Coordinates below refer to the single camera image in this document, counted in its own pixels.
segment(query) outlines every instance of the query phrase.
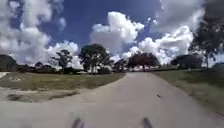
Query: tree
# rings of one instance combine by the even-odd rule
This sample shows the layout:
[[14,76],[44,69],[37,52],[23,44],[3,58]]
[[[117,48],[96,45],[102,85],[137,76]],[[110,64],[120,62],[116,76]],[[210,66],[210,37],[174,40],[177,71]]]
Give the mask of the tree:
[[174,58],[171,65],[178,66],[180,69],[201,68],[203,60],[199,54],[179,55]]
[[124,59],[120,59],[114,64],[113,70],[115,72],[124,72],[124,67],[126,66],[127,61]]
[[135,67],[135,66],[142,66],[143,71],[145,72],[145,67],[154,67],[159,66],[158,58],[153,55],[152,53],[137,53],[134,54],[132,57],[129,58],[128,66]]
[[108,65],[110,62],[110,56],[106,52],[106,49],[99,44],[91,44],[83,47],[79,58],[84,69],[86,71],[91,69],[92,74],[94,73],[94,68]]
[[0,72],[14,72],[17,69],[17,62],[11,56],[0,55]]
[[57,55],[58,57],[51,57],[51,63],[60,66],[64,72],[68,64],[72,62],[73,57],[70,55],[68,50],[61,50],[60,52],[57,52]]
[[41,63],[41,62],[37,62],[36,64],[35,64],[35,68],[36,69],[40,69],[40,68],[42,68],[43,67],[43,63]]
[[209,67],[209,58],[222,53],[224,50],[224,15],[222,0],[215,0],[205,4],[205,15],[194,33],[190,51],[201,51],[205,57],[207,67]]

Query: white cloud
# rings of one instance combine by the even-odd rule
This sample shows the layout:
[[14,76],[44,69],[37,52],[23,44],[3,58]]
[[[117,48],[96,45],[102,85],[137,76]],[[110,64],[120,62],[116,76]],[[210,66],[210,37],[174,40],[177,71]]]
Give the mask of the white cloud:
[[172,32],[181,26],[195,28],[204,14],[204,0],[161,0],[158,24],[153,28],[157,32]]
[[149,23],[150,21],[151,21],[151,18],[148,18],[148,19],[147,19],[147,23]]
[[24,0],[23,8],[23,23],[26,27],[51,20],[52,7],[49,0]]
[[113,60],[115,63],[118,62],[120,59],[121,59],[121,58],[120,58],[119,55],[115,55],[115,56],[112,56],[112,57],[110,58],[110,60]]
[[79,47],[74,42],[64,41],[62,43],[57,43],[55,46],[50,46],[47,49],[47,52],[51,56],[56,56],[57,52],[60,52],[61,50],[64,50],[64,49],[68,50],[70,54],[74,56],[78,52]]
[[79,47],[74,42],[64,41],[62,43],[57,43],[55,46],[50,46],[46,50],[48,58],[53,57],[53,56],[57,57],[56,53],[60,52],[61,50],[64,50],[64,49],[68,50],[73,57],[72,62],[69,63],[68,66],[71,66],[71,67],[77,68],[77,69],[83,69],[83,66],[80,64],[80,59],[77,56]]
[[9,5],[12,8],[13,11],[16,10],[20,6],[20,4],[16,1],[10,1]]
[[216,61],[214,61],[213,59],[209,59],[209,66],[212,67],[214,64],[216,63],[224,63],[224,55],[217,55],[216,56]]
[[91,43],[98,43],[111,53],[122,51],[124,44],[135,43],[138,32],[144,28],[141,23],[132,22],[119,12],[108,13],[108,25],[96,24],[91,33]]
[[62,31],[65,27],[66,27],[66,20],[65,20],[65,18],[60,18],[59,19],[59,27],[60,27],[60,30]]
[[138,52],[142,52],[141,49],[139,49],[138,47],[136,46],[133,46],[129,49],[128,52],[125,52],[121,55],[121,58],[124,59],[124,60],[127,60],[128,58],[130,58],[132,55],[138,53]]
[[187,54],[192,40],[193,35],[189,27],[183,26],[155,41],[148,37],[140,42],[138,47],[143,52],[153,53],[164,64],[178,55]]
[[15,29],[10,26],[10,20],[16,15],[13,10],[18,6],[20,5],[16,2],[11,1],[8,6],[8,0],[0,1],[0,54],[11,55],[19,64],[33,65],[38,61],[47,64],[49,58],[55,56],[56,52],[67,49],[73,56],[73,63],[70,66],[82,67],[76,55],[77,44],[64,41],[48,48],[51,37],[38,28],[42,22],[51,20],[53,5],[49,0],[24,0],[20,28]]
[[158,25],[157,20],[153,20],[152,22],[153,22],[154,25]]

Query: lawn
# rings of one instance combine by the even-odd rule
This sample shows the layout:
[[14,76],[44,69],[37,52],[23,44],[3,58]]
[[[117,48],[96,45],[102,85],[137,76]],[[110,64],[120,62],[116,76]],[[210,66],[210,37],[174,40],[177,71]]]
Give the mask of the lawn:
[[21,90],[93,89],[122,78],[124,74],[110,75],[52,75],[9,73],[0,79],[0,86]]
[[224,115],[224,77],[211,70],[155,72],[172,85],[186,91],[202,105]]

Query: asphalt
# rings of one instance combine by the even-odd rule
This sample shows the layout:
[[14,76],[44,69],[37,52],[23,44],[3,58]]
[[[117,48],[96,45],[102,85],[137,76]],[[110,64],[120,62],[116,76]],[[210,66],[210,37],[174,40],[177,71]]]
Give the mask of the asphalt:
[[0,102],[0,128],[224,128],[222,117],[143,73],[43,103]]

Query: field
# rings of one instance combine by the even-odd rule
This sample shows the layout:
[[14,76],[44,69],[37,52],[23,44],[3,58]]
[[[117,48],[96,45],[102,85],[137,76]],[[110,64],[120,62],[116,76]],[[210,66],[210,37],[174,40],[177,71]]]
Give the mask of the field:
[[0,100],[44,102],[106,85],[122,78],[124,75],[9,73],[0,78],[0,86],[3,87],[0,90]]
[[224,77],[210,70],[155,72],[209,109],[224,115]]
[[0,79],[2,87],[21,90],[93,89],[122,78],[124,74],[110,75],[52,75],[10,73]]

